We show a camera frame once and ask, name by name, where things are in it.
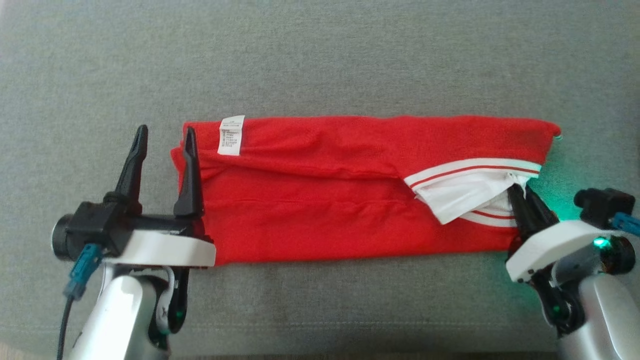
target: red garment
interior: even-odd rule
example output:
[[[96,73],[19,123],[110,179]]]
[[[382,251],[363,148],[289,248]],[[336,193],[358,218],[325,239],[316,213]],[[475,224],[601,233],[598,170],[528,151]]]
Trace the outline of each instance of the red garment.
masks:
[[[487,168],[537,177],[560,134],[540,120],[479,116],[247,119],[232,156],[218,154],[220,122],[187,126],[219,265],[506,250],[515,228],[442,225],[412,187]],[[179,148],[172,158],[182,181]]]

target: gray couch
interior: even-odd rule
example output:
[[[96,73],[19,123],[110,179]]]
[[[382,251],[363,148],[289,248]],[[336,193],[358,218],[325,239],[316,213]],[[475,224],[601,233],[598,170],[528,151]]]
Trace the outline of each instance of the gray couch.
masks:
[[[637,9],[637,1],[5,0],[0,342],[53,354],[70,264],[54,258],[49,232],[114,187],[139,124],[150,128],[141,201],[152,213],[175,200],[168,151],[181,124],[237,114],[546,119],[564,140],[532,186],[561,217],[577,216],[580,188],[640,195]],[[504,260],[196,271],[174,351],[553,350],[534,292],[509,281]],[[640,272],[623,280],[640,300]],[[98,283],[94,276],[74,306],[70,337]]]

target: white stripe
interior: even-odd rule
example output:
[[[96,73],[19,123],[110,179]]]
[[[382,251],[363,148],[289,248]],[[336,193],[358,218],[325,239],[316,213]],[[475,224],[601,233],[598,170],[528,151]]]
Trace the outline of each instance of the white stripe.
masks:
[[[443,174],[445,172],[459,170],[466,167],[476,166],[504,166],[504,167],[518,167],[526,170],[540,171],[542,167],[540,164],[532,163],[531,161],[516,160],[516,159],[501,159],[501,158],[475,158],[452,161],[450,163],[441,164],[435,167],[427,168],[423,171],[417,172],[413,175],[407,176],[404,181],[407,185],[411,186],[417,181],[428,179],[429,177]]]
[[[416,185],[413,185],[413,186],[411,186],[411,185],[413,183],[415,183],[416,181],[414,181],[412,183],[409,183],[406,179],[404,181],[405,181],[405,183],[407,185],[411,186],[411,189],[413,191],[415,191],[416,188],[422,188],[423,186],[431,185],[431,184],[434,184],[434,183],[439,183],[440,181],[443,181],[443,180],[453,179],[454,177],[459,177],[459,176],[463,176],[463,175],[467,175],[467,174],[473,174],[473,173],[476,173],[476,172],[500,172],[500,173],[510,172],[512,174],[515,174],[515,175],[533,177],[535,179],[538,178],[538,174],[534,174],[532,172],[526,172],[526,171],[505,170],[503,168],[472,168],[472,169],[469,169],[469,170],[454,172],[453,174],[436,177],[435,179],[431,179],[429,181],[425,181],[423,183],[419,183],[419,184],[416,184]]]
[[[460,216],[465,220],[469,220],[478,224],[495,226],[495,227],[516,227],[515,219],[490,218],[476,213],[465,213]]]

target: care label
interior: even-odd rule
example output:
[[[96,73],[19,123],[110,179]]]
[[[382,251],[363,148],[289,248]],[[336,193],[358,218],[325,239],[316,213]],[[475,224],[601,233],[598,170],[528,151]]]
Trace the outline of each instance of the care label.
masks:
[[[222,119],[222,122],[220,123],[220,143],[218,144],[218,154],[234,156],[240,155],[243,124],[244,115]]]

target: folded red shirt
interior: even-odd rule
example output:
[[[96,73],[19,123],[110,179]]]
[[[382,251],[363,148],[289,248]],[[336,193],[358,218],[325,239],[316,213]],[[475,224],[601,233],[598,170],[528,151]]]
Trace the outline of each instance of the folded red shirt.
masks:
[[[537,177],[560,135],[480,116],[246,119],[241,135],[220,125],[184,125],[218,265],[506,250],[516,229],[496,193]],[[172,158],[181,182],[180,148]]]

